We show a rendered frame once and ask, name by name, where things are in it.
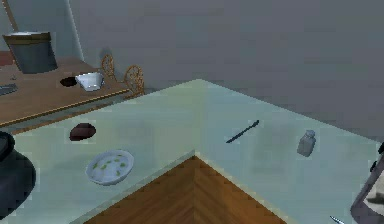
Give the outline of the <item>black knife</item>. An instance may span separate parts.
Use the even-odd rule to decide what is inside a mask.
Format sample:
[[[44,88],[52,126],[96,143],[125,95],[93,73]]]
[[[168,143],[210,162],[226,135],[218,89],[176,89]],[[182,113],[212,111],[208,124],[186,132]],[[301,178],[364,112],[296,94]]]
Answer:
[[[226,141],[227,144],[229,143],[232,143],[233,141],[235,141],[236,139],[240,138],[244,133],[246,133],[247,131],[249,131],[250,129],[256,127],[258,124],[259,124],[259,120],[256,120],[255,122],[253,122],[250,126],[248,126],[247,128],[245,128],[244,130],[240,131],[239,133],[237,133],[236,135],[234,135],[233,137],[231,137],[229,140]]]

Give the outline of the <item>pale green worktop counter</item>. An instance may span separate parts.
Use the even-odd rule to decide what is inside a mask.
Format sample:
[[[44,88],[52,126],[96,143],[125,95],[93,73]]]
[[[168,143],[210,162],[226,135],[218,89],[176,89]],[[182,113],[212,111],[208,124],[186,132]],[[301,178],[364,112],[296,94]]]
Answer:
[[[232,143],[226,141],[259,120]],[[96,133],[71,141],[89,123]],[[297,153],[315,132],[309,157]],[[0,224],[83,224],[182,160],[197,156],[288,222],[355,224],[350,207],[364,186],[378,142],[204,80],[19,133],[17,151],[37,170],[28,199]],[[95,156],[126,150],[134,165],[103,186],[85,174]]]

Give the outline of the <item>white plate with green bits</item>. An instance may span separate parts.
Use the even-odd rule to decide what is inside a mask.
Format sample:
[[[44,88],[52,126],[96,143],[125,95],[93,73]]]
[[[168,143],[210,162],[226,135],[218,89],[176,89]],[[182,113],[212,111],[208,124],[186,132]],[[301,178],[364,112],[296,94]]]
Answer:
[[[87,165],[85,174],[96,184],[110,186],[123,181],[133,165],[134,157],[130,152],[121,149],[109,150],[95,156]]]

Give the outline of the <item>white square bowl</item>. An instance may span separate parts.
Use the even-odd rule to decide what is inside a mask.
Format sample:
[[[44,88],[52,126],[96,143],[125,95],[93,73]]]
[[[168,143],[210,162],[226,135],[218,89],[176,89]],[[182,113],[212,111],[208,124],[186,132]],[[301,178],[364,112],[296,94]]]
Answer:
[[[99,90],[104,83],[103,75],[98,72],[77,75],[75,79],[87,92]]]

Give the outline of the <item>dark red potato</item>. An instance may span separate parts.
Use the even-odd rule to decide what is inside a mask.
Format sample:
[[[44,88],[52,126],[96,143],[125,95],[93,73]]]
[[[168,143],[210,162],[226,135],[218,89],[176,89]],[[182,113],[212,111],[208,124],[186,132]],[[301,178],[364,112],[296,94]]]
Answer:
[[[80,123],[76,125],[69,135],[71,141],[81,141],[91,138],[96,133],[96,128],[89,123]]]

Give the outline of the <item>grey salt shaker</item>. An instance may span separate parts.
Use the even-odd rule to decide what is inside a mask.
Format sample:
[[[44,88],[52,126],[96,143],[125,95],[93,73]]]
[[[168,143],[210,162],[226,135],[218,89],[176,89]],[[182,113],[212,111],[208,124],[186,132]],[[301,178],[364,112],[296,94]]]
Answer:
[[[313,130],[307,130],[299,141],[297,153],[304,157],[309,157],[313,152],[315,143],[315,132]]]

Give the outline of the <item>brown wooden table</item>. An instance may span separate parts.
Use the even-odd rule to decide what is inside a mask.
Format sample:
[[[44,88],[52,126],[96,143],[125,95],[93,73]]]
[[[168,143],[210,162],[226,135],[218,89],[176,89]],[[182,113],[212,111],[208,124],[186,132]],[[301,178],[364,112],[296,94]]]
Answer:
[[[56,70],[37,74],[23,74],[16,65],[0,67],[0,85],[15,83],[17,86],[15,92],[0,96],[0,130],[128,92],[126,86],[112,78],[105,78],[102,88],[93,92],[86,92],[79,84],[64,87],[60,83],[62,79],[95,72],[96,68],[74,57],[59,58],[57,64]]]

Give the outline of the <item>grey bin with brown rim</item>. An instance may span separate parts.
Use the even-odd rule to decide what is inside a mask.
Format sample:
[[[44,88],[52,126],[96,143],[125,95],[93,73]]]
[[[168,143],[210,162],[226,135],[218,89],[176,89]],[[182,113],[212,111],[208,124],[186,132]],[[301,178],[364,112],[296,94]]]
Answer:
[[[23,74],[37,74],[58,68],[49,32],[13,32],[3,36],[16,65]]]

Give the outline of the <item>grey flat utensil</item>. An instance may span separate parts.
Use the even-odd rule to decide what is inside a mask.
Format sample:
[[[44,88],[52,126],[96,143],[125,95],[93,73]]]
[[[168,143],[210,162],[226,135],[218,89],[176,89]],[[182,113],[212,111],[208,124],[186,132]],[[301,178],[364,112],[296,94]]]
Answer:
[[[18,87],[15,83],[7,84],[7,85],[1,85],[0,86],[0,96],[13,93],[17,90],[18,90]]]

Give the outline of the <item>black kettle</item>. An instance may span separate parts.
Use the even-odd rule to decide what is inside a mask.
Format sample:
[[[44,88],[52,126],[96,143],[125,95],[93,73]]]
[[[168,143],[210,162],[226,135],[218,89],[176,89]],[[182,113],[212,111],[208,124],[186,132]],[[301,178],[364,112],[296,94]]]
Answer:
[[[16,210],[30,195],[36,182],[32,162],[15,150],[15,140],[0,131],[0,220]]]

